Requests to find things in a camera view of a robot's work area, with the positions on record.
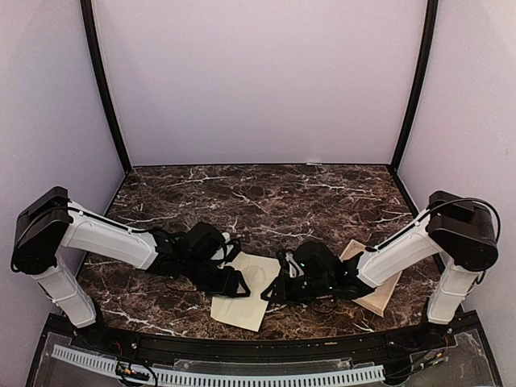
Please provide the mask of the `cream paper envelope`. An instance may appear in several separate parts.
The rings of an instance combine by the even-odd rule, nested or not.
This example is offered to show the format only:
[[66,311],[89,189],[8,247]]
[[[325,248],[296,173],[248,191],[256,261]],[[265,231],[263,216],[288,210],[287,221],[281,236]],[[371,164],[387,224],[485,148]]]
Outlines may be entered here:
[[281,266],[273,258],[244,252],[229,265],[243,274],[251,295],[246,298],[212,297],[210,316],[215,321],[257,332],[268,307],[268,302],[260,295],[277,277]]

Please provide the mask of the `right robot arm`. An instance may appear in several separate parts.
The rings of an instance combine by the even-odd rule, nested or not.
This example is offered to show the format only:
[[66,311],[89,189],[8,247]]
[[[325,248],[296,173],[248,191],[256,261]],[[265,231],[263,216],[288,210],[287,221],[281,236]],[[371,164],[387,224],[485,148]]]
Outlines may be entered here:
[[260,296],[294,305],[321,297],[356,300],[419,261],[444,253],[448,262],[427,304],[427,319],[411,333],[414,346],[427,350],[441,339],[442,325],[454,318],[472,287],[497,262],[500,235],[501,218],[493,205],[436,191],[412,222],[347,260],[314,241],[278,252],[281,273]]

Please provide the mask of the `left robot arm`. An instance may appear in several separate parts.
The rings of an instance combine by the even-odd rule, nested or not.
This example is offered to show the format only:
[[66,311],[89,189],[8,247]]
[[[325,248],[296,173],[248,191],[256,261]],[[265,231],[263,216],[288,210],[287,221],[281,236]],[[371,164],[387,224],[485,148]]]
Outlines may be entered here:
[[58,256],[61,248],[98,254],[161,277],[184,276],[215,296],[251,294],[243,274],[229,265],[241,252],[238,239],[203,222],[178,232],[129,227],[87,210],[56,186],[18,216],[10,269],[32,277],[69,321],[83,328],[82,338],[97,352],[113,346],[113,332],[101,324],[100,310]]

